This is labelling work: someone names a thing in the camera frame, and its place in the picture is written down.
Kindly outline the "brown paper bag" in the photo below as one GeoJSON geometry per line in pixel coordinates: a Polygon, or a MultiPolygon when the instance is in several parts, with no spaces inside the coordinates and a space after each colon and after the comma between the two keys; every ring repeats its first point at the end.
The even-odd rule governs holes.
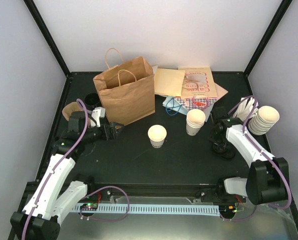
{"type": "Polygon", "coordinates": [[[155,113],[154,73],[142,56],[108,67],[93,82],[109,122],[126,126],[155,113]]]}

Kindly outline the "single white paper cup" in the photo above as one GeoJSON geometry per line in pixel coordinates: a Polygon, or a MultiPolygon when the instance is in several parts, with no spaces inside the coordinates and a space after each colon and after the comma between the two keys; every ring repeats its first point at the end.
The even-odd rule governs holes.
{"type": "Polygon", "coordinates": [[[167,131],[162,125],[153,125],[148,130],[148,137],[152,147],[160,148],[167,136],[167,131]]]}

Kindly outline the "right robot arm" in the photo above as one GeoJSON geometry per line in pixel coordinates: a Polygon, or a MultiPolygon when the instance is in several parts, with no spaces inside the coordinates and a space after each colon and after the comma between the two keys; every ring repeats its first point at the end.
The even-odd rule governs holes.
{"type": "Polygon", "coordinates": [[[211,111],[213,129],[209,140],[213,152],[231,160],[239,152],[249,167],[247,178],[225,177],[219,180],[216,196],[226,202],[234,195],[248,198],[252,204],[292,202],[289,186],[289,165],[283,157],[275,157],[264,149],[243,126],[239,118],[232,118],[224,107],[211,111]]]}

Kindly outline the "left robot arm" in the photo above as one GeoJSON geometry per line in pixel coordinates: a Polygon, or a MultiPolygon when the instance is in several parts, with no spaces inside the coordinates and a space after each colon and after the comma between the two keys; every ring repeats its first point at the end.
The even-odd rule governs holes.
{"type": "Polygon", "coordinates": [[[68,128],[55,142],[47,170],[35,193],[22,211],[14,212],[10,223],[21,240],[55,240],[60,227],[72,208],[81,199],[92,199],[96,194],[94,178],[76,175],[64,193],[63,184],[84,152],[85,145],[97,140],[113,140],[124,125],[101,123],[103,108],[91,114],[75,111],[68,118],[68,128]]]}

